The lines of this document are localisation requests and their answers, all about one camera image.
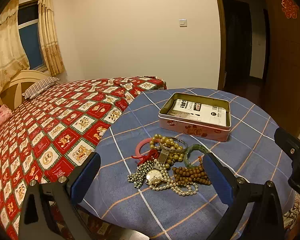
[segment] wooden headboard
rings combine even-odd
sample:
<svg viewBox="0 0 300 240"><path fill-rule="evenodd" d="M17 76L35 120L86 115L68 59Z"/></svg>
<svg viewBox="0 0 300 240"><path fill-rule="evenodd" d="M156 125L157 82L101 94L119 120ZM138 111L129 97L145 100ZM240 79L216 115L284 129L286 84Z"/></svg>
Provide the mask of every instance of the wooden headboard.
<svg viewBox="0 0 300 240"><path fill-rule="evenodd" d="M48 74L40 71L21 70L3 88L0 94L2 102L13 111L25 101L21 94L24 93L32 84L47 77L49 77Z"/></svg>

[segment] window pane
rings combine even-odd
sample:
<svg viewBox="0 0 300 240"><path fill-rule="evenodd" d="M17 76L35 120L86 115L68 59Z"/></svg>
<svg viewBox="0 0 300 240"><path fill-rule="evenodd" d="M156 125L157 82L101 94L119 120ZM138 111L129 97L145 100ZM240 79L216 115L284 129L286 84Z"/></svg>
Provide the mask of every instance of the window pane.
<svg viewBox="0 0 300 240"><path fill-rule="evenodd" d="M30 5L18 10L18 25L36 20L39 18L38 5Z"/></svg>
<svg viewBox="0 0 300 240"><path fill-rule="evenodd" d="M30 69L36 69L43 65L41 48L38 37L38 24L31 24L19 29L23 49L29 59Z"/></svg>

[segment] blue plaid tablecloth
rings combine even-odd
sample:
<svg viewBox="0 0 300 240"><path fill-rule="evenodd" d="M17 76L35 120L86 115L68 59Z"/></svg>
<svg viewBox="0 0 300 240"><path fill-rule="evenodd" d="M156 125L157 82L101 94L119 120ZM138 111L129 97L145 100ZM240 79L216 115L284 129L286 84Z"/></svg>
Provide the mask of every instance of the blue plaid tablecloth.
<svg viewBox="0 0 300 240"><path fill-rule="evenodd" d="M161 129L159 109L175 92L228 100L232 124L228 141L222 143ZM205 144L224 166L251 183L272 180L285 213L293 205L294 192L288 185L291 160L274 142L277 127L261 108L224 91L189 88L144 92L111 125L96 147L101 168L81 205L105 221L139 231L151 239L206 239L227 209L212 186L199 185L197 195L183 197L170 189L149 190L146 184L137 190L127 181L127 175L137 168L138 160L131 158L136 145L157 133L179 137L188 145ZM148 150L149 144L141 152ZM199 151L192 152L189 160L193 162L199 155ZM252 203L234 239L241 235L251 209Z"/></svg>

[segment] yellow curtain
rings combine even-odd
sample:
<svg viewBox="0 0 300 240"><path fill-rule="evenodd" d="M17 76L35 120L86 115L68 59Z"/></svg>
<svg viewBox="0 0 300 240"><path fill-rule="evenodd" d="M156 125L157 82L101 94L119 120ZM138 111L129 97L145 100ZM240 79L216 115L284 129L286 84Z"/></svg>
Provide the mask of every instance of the yellow curtain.
<svg viewBox="0 0 300 240"><path fill-rule="evenodd" d="M52 0L39 0L39 37L42 54L51 76L65 71L54 26Z"/></svg>
<svg viewBox="0 0 300 240"><path fill-rule="evenodd" d="M11 0L0 14L0 93L13 76L30 68L19 36L18 8L19 0Z"/></svg>

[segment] blue gripper pad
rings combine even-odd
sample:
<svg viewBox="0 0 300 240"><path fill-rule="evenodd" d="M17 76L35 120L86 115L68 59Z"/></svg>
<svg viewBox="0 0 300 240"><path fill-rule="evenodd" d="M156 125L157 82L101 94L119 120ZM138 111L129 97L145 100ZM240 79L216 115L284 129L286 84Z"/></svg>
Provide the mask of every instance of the blue gripper pad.
<svg viewBox="0 0 300 240"><path fill-rule="evenodd" d="M100 164L100 155L96 153L73 183L70 194L73 205L80 203L83 200L92 181L100 169Z"/></svg>
<svg viewBox="0 0 300 240"><path fill-rule="evenodd" d="M234 201L234 194L233 189L228 183L226 177L222 174L220 169L208 154L204 155L202 164L221 202L231 206Z"/></svg>

